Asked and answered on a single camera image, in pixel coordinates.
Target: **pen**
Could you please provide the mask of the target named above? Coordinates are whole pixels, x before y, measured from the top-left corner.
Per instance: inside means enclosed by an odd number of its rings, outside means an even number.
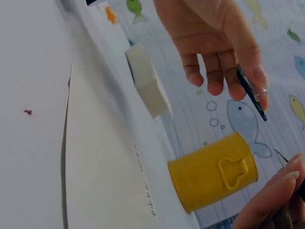
[[[241,69],[241,67],[239,65],[237,65],[236,68],[236,74],[237,74],[237,78],[240,82],[240,84],[242,85],[242,87],[244,88],[244,90],[246,91],[247,95],[250,97],[252,103],[254,104],[254,106],[256,107],[258,113],[260,114],[260,116],[262,117],[262,119],[264,121],[267,121],[267,117],[264,113],[264,110],[262,108],[262,106],[260,105],[260,103],[256,100],[253,91],[251,89],[250,84],[247,82],[246,77]]]
[[[275,151],[282,167],[285,167],[285,165],[288,163],[288,160],[278,150]],[[296,192],[305,202],[305,180],[302,182],[300,188]]]

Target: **white eraser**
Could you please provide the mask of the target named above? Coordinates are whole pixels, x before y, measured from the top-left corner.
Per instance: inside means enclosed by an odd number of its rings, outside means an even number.
[[[126,57],[135,88],[151,116],[155,118],[168,111],[172,115],[164,87],[144,47],[139,43],[135,44],[126,52]]]

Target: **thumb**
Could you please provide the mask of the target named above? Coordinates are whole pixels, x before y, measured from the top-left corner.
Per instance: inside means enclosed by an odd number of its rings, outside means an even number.
[[[248,80],[267,89],[269,82],[262,67],[261,50],[235,0],[184,1],[207,24],[226,35]]]
[[[270,212],[277,211],[289,201],[295,190],[300,172],[290,172],[271,185],[266,185],[240,212],[234,229],[258,228]]]

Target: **fish print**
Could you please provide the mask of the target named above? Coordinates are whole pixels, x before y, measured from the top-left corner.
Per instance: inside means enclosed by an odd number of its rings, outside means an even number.
[[[299,36],[293,32],[291,29],[288,29],[287,31],[287,35],[294,41],[296,41],[296,43],[298,45],[304,45],[305,43],[299,38]]]
[[[253,23],[259,22],[264,29],[268,29],[268,22],[262,16],[262,8],[260,4],[257,2],[257,0],[244,0],[244,1],[254,13]]]
[[[142,15],[142,5],[139,0],[127,0],[126,5],[128,10],[135,15],[132,21],[133,25],[138,22],[147,22],[146,17]]]
[[[111,9],[110,6],[106,6],[105,11],[106,11],[108,20],[111,21],[111,23],[113,25],[116,25],[118,23],[118,17],[116,15],[116,13]]]
[[[272,152],[266,144],[256,142],[258,123],[254,110],[246,103],[229,100],[227,115],[231,128],[239,132],[249,144],[252,152],[261,158],[269,158]]]
[[[135,45],[135,43],[132,40],[130,40],[130,39],[128,39],[128,42],[129,42],[130,46],[134,46]]]
[[[305,79],[305,59],[300,56],[295,56],[295,69],[297,70],[297,73]]]
[[[302,130],[305,129],[305,110],[303,104],[295,96],[289,95],[289,103],[296,117],[302,122]]]

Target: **bubble print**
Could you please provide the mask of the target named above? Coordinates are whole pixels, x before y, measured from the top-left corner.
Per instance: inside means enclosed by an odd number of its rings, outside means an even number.
[[[208,111],[214,111],[217,109],[217,103],[215,103],[214,101],[210,101],[206,104],[205,107]]]
[[[212,127],[218,126],[218,123],[219,123],[219,121],[218,121],[218,119],[216,119],[216,118],[212,118],[212,119],[210,120],[210,126],[212,126]]]

